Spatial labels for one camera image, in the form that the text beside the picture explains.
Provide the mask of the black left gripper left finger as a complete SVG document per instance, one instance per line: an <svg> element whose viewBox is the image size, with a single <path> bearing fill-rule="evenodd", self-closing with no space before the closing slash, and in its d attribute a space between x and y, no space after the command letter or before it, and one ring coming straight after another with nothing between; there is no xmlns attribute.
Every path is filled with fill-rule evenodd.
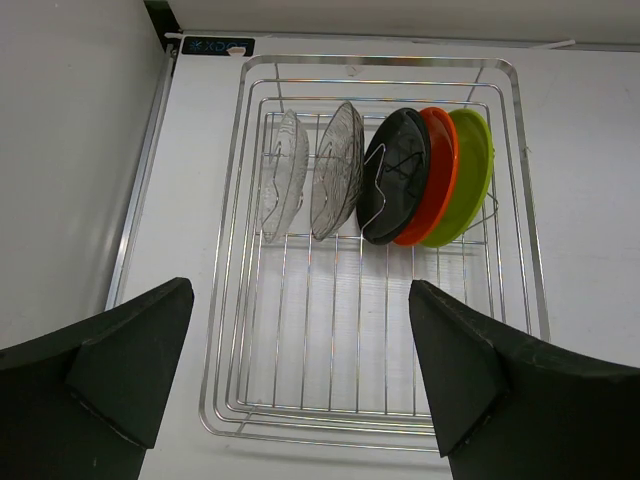
<svg viewBox="0 0 640 480"><path fill-rule="evenodd" d="M136 479L153 449L194 304L176 277L1 352L4 479Z"/></svg>

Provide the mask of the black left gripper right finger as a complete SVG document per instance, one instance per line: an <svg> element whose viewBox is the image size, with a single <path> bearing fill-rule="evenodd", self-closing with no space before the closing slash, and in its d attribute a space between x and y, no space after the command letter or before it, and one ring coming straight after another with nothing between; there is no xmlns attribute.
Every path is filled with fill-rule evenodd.
<svg viewBox="0 0 640 480"><path fill-rule="evenodd" d="M639 371L488 317L425 280L409 316L437 446L456 479L635 479Z"/></svg>

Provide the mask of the clear textured glass plate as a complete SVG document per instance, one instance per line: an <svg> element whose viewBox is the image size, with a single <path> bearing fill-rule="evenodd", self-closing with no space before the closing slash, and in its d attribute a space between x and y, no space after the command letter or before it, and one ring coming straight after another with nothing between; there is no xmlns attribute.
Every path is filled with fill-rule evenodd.
<svg viewBox="0 0 640 480"><path fill-rule="evenodd" d="M270 244L283 237L301 208L309 163L309 138L296 112L282 117L263 164L261 233Z"/></svg>

